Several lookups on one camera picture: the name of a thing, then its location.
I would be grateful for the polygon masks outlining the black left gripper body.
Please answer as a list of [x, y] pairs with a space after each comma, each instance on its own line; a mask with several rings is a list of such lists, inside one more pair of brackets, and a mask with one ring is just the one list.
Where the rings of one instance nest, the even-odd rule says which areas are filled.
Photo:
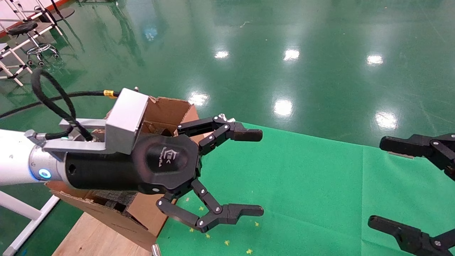
[[68, 153], [68, 183], [82, 190], [187, 193], [200, 177], [197, 144], [188, 136], [140, 135], [131, 154]]

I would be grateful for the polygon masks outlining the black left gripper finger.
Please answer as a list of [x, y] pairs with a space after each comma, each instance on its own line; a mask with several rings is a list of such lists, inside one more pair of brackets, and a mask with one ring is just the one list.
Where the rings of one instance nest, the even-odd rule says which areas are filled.
[[242, 123], [227, 122], [220, 117], [204, 118], [181, 123], [177, 126], [179, 135], [194, 137], [208, 133], [209, 135], [198, 142], [199, 154], [207, 155], [216, 147], [231, 139], [234, 141], [259, 142], [263, 138], [260, 129], [247, 129]]
[[198, 198], [209, 210], [203, 217], [199, 217], [172, 203], [183, 193], [166, 192], [156, 203], [158, 209], [168, 217], [187, 225], [199, 232], [206, 233], [217, 225], [235, 225], [243, 216], [261, 217], [264, 209], [259, 205], [250, 204], [219, 204], [206, 187], [195, 179], [189, 185]]

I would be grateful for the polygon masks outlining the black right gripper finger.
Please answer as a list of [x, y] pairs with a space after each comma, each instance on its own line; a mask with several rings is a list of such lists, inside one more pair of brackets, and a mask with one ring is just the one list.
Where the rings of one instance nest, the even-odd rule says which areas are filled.
[[413, 134], [409, 138], [385, 136], [380, 141], [380, 149], [401, 155], [423, 157], [439, 170], [455, 179], [455, 135], [447, 133], [437, 137]]
[[453, 256], [455, 230], [431, 237], [420, 229], [377, 215], [369, 217], [368, 226], [393, 236], [402, 251], [415, 256]]

